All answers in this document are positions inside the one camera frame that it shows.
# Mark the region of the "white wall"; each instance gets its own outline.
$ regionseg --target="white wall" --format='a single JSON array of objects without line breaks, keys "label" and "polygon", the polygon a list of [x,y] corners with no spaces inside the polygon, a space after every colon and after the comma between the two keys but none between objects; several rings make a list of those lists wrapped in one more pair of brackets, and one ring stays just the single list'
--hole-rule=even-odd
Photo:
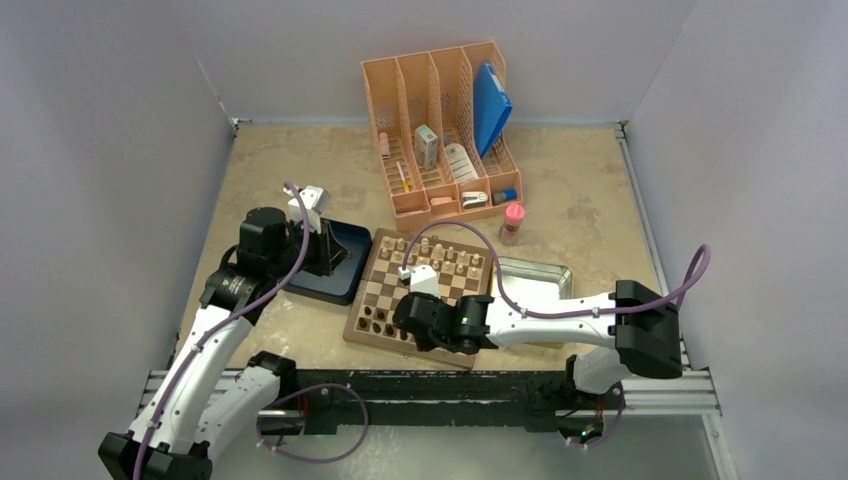
[{"label": "white wall", "polygon": [[845,478],[848,3],[699,0],[628,130],[740,476]]},{"label": "white wall", "polygon": [[514,122],[630,118],[695,0],[173,0],[233,117],[365,122],[359,63],[493,39]]},{"label": "white wall", "polygon": [[165,0],[0,6],[3,478],[105,478],[161,368],[231,135]]}]

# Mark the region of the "blue object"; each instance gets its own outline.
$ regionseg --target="blue object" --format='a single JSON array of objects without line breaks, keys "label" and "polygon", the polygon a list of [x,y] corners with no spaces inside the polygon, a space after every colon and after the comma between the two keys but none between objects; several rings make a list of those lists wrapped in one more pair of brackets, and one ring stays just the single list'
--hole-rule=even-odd
[{"label": "blue object", "polygon": [[330,220],[333,234],[351,256],[342,261],[329,277],[300,271],[283,290],[336,305],[350,305],[371,251],[371,232],[349,223]]},{"label": "blue object", "polygon": [[484,62],[474,80],[474,142],[480,158],[489,153],[510,113],[512,102],[498,80],[495,68]]},{"label": "blue object", "polygon": [[518,198],[518,192],[514,188],[509,188],[502,192],[492,192],[492,205],[500,205],[503,202],[515,200]]}]

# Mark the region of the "blue binder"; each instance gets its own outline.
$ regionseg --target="blue binder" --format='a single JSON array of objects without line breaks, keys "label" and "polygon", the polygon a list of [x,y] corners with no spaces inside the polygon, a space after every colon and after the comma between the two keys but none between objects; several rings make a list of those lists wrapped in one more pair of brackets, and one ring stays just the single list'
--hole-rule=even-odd
[{"label": "blue binder", "polygon": [[483,158],[501,134],[512,102],[488,62],[483,63],[474,80],[474,142],[477,153]]}]

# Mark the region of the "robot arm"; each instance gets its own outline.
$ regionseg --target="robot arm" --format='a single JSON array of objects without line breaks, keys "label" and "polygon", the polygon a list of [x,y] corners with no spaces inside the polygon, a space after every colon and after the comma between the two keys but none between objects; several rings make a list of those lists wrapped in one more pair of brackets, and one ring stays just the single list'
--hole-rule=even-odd
[{"label": "robot arm", "polygon": [[[301,268],[319,276],[331,275],[348,252],[333,236],[330,223],[320,217],[329,194],[310,186],[300,190],[300,196],[312,236]],[[194,360],[185,366],[159,421],[152,424],[155,410],[162,408],[159,403],[164,388],[132,422],[127,434],[109,434],[101,444],[101,458],[113,478],[131,476],[132,465],[127,464],[127,459],[138,451],[148,427],[154,430],[147,442],[150,459],[144,467],[145,475],[182,478],[184,463],[191,464],[191,471],[198,471],[207,468],[205,462],[209,462],[211,469],[213,456],[244,425],[239,420],[255,417],[259,409],[277,398],[279,378],[267,369],[251,367],[232,391],[207,408],[227,362],[256,325],[267,303],[220,328],[204,345],[196,342],[232,312],[270,291],[291,270],[303,239],[303,215],[295,199],[289,201],[288,208],[293,217],[290,221],[285,213],[272,207],[247,213],[239,230],[239,243],[227,250],[218,270],[206,281],[191,331],[174,365],[184,365],[192,351]],[[173,382],[177,370],[168,372],[164,385]],[[198,459],[203,465],[198,466]]]},{"label": "robot arm", "polygon": [[535,311],[577,312],[590,315],[567,319],[528,317],[502,297],[473,295],[451,306],[439,297],[438,275],[429,265],[400,272],[410,281],[410,293],[398,303],[393,323],[412,334],[419,350],[437,347],[475,354],[531,342],[575,342],[596,345],[590,353],[570,360],[575,386],[601,394],[630,376],[677,378],[683,374],[677,308],[667,304],[630,315],[601,314],[605,309],[646,304],[659,297],[644,285],[616,282],[614,292],[592,297],[532,305]]}]

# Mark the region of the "small box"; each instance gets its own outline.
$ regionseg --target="small box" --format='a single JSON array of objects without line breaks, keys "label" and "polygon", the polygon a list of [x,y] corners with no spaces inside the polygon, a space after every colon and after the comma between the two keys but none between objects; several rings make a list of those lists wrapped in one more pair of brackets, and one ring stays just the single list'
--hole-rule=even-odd
[{"label": "small box", "polygon": [[421,125],[415,129],[415,159],[424,170],[436,167],[436,159],[439,154],[439,137],[430,130],[427,125]]}]

